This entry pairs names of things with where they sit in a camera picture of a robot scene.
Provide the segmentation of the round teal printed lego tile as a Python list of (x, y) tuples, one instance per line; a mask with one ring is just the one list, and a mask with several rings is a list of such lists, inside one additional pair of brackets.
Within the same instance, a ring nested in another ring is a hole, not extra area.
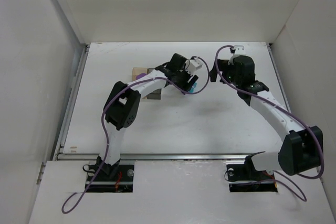
[(195, 89), (196, 89), (196, 86), (197, 86), (197, 83), (195, 82), (195, 83), (191, 86), (191, 88), (190, 88), (190, 90), (189, 90), (189, 93), (194, 93), (194, 92), (195, 92)]

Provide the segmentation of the small purple lego brick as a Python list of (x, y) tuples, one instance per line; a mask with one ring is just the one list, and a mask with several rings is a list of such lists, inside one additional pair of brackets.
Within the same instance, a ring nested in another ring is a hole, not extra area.
[(139, 80), (139, 79), (141, 79), (141, 78), (143, 78), (143, 77), (145, 77), (146, 76), (146, 73), (140, 73), (139, 75), (137, 75), (136, 77), (135, 77), (135, 79), (136, 80)]

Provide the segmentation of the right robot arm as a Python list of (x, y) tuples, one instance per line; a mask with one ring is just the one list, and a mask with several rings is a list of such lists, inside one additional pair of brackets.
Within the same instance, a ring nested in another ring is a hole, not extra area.
[(293, 176), (322, 166), (322, 131), (294, 117), (263, 82), (256, 80), (251, 57), (234, 55), (229, 60), (216, 58), (211, 81), (215, 82), (217, 77), (235, 89), (238, 96), (269, 123), (282, 141), (278, 151), (249, 155), (245, 160), (248, 172), (281, 170)]

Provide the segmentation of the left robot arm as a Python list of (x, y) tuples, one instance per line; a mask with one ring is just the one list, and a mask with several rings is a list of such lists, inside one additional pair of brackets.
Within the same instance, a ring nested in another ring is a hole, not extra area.
[(169, 62), (155, 67), (143, 77), (129, 83), (119, 81), (113, 86), (101, 116), (106, 147), (97, 157), (99, 176), (110, 180), (117, 173), (124, 132), (135, 121), (141, 99), (169, 85), (191, 94), (198, 80), (195, 72), (202, 66), (198, 57), (187, 59), (174, 54)]

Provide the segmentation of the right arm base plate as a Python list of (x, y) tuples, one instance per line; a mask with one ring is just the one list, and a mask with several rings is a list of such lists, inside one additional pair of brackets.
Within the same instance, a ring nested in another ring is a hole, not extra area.
[(243, 163), (227, 163), (224, 174), (231, 193), (277, 193), (274, 176), (266, 171), (256, 171)]

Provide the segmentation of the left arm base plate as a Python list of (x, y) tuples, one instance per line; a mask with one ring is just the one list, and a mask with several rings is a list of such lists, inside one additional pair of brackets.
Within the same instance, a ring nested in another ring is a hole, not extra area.
[(109, 178), (101, 170), (89, 185), (87, 193), (132, 193), (134, 164), (120, 164)]

